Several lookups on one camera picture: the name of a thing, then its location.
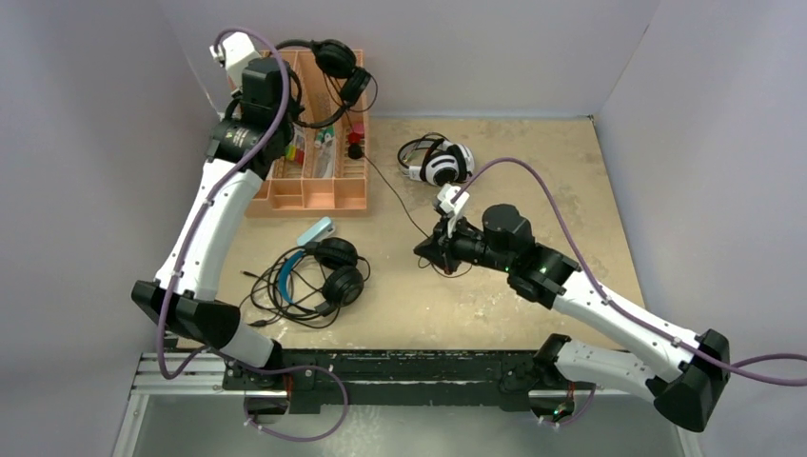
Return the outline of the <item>small black on-ear headphones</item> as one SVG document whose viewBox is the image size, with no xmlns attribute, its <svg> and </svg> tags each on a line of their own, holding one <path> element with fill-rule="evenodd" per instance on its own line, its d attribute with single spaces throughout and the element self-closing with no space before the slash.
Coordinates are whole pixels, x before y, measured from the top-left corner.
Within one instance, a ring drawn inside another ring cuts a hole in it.
<svg viewBox="0 0 807 457">
<path fill-rule="evenodd" d="M 374 76 L 358 65 L 354 51 L 339 40 L 288 39 L 276 46 L 277 50 L 286 48 L 309 49 L 323 76 L 345 80 L 339 91 L 340 101 L 338 102 L 338 108 L 325 120 L 310 123 L 301 119 L 301 113 L 305 110 L 302 105 L 302 85 L 299 78 L 294 76 L 293 80 L 298 84 L 299 88 L 298 95 L 296 100 L 290 104 L 286 113 L 288 119 L 297 126 L 305 129 L 322 129 L 333 125 L 358 103 L 370 82 L 377 85 Z"/>
</svg>

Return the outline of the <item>white and black headphones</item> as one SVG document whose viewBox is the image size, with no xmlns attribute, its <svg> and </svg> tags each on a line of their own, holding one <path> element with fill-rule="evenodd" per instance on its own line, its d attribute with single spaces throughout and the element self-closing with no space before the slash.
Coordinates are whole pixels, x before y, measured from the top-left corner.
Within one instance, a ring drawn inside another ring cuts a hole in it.
<svg viewBox="0 0 807 457">
<path fill-rule="evenodd" d="M 436 187 L 463 184 L 474 176 L 476 168 L 469 147 L 438 132 L 404 143 L 397 152 L 397 161 L 404 176 Z"/>
</svg>

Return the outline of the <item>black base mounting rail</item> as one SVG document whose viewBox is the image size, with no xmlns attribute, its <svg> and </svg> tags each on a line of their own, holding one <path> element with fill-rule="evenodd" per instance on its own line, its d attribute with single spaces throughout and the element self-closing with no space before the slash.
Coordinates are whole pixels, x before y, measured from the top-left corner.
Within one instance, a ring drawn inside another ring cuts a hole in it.
<svg viewBox="0 0 807 457">
<path fill-rule="evenodd" d="M 223 387 L 275 392 L 293 414 L 325 405 L 497 407 L 548 421 L 571 417 L 592 387 L 571 382 L 534 350 L 287 348 L 284 374 L 228 364 Z"/>
</svg>

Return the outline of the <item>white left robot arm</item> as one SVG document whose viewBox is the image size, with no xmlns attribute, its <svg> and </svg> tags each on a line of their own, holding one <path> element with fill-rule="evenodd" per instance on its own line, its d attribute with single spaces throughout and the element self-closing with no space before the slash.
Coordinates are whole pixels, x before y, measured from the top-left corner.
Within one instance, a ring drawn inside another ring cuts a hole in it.
<svg viewBox="0 0 807 457">
<path fill-rule="evenodd" d="M 226 255 L 246 209 L 265 181 L 271 165 L 290 142 L 292 70 L 279 52 L 255 56 L 229 76 L 240 87 L 233 99 L 242 114 L 227 114 L 212 134 L 202 179 L 187 219 L 166 261 L 151 280 L 138 280 L 131 299 L 157 326 L 157 364 L 172 380 L 165 334 L 199 343 L 206 349 L 246 365 L 246 376 L 258 388 L 271 389 L 283 380 L 279 342 L 247 324 L 240 310 L 217 298 Z"/>
</svg>

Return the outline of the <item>black cap right slot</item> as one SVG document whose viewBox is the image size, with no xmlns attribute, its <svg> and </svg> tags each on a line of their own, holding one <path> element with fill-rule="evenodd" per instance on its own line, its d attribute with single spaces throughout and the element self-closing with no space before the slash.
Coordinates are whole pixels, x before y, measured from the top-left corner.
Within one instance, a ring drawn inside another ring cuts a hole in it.
<svg viewBox="0 0 807 457">
<path fill-rule="evenodd" d="M 364 149 L 360 144 L 349 144 L 346 155 L 351 160 L 361 160 L 364 157 Z"/>
</svg>

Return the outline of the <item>light blue stapler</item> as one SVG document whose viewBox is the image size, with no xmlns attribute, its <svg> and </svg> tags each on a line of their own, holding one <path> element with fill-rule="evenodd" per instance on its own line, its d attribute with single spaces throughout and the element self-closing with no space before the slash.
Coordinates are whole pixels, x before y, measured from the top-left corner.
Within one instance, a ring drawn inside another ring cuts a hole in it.
<svg viewBox="0 0 807 457">
<path fill-rule="evenodd" d="M 296 240 L 298 247 L 311 242 L 320 242 L 335 232 L 335 223 L 330 217 L 323 217 L 305 230 Z"/>
</svg>

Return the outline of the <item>coloured marker set pack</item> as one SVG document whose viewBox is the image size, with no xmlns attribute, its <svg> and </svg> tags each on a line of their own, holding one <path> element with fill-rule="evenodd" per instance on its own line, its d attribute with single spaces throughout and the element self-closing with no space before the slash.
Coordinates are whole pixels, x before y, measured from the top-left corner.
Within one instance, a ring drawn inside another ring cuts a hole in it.
<svg viewBox="0 0 807 457">
<path fill-rule="evenodd" d="M 305 141 L 292 142 L 285 148 L 285 159 L 302 166 L 305 163 Z"/>
</svg>

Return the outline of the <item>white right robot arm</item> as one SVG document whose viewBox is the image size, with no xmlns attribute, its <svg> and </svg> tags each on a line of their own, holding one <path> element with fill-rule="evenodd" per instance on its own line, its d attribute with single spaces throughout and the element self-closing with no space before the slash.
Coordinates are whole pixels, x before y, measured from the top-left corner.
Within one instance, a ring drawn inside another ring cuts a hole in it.
<svg viewBox="0 0 807 457">
<path fill-rule="evenodd" d="M 546 387 L 583 381 L 631 393 L 674 425 L 703 432 L 730 379 L 728 339 L 714 329 L 696 333 L 667 322 L 592 281 L 581 264 L 535 239 L 530 222 L 497 204 L 475 227 L 444 215 L 414 253 L 446 273 L 463 263 L 505 273 L 522 299 L 596 329 L 620 350 L 593 348 L 552 336 L 534 363 Z"/>
</svg>

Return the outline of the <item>peach plastic file organizer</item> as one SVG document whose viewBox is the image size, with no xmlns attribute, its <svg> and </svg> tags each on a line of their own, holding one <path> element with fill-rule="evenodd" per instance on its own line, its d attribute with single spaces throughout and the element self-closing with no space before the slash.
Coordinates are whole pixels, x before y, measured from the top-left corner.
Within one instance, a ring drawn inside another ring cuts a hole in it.
<svg viewBox="0 0 807 457">
<path fill-rule="evenodd" d="M 318 122 L 328 118 L 340 101 L 345 80 L 323 76 L 310 50 L 286 49 L 282 57 L 290 64 L 302 85 L 301 119 Z M 296 100 L 298 84 L 292 82 Z M 358 103 L 333 124 L 336 141 L 335 169 L 331 179 L 311 177 L 315 135 L 319 129 L 294 127 L 292 142 L 305 141 L 305 163 L 300 166 L 284 157 L 275 161 L 264 183 L 249 203 L 248 218 L 356 216 L 368 206 L 368 165 L 364 159 L 347 157 L 347 135 L 354 123 L 363 123 L 365 135 L 360 145 L 369 155 L 369 109 L 375 104 L 377 86 L 370 82 Z"/>
</svg>

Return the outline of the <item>clear plastic packaged item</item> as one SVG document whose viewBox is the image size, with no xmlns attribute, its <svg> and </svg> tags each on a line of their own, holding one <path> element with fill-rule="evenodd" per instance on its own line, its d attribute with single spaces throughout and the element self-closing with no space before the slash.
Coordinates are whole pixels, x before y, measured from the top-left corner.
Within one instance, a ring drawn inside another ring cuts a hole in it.
<svg viewBox="0 0 807 457">
<path fill-rule="evenodd" d="M 316 143 L 312 155 L 311 177 L 316 179 L 331 179 L 335 169 L 336 141 L 331 138 Z"/>
</svg>

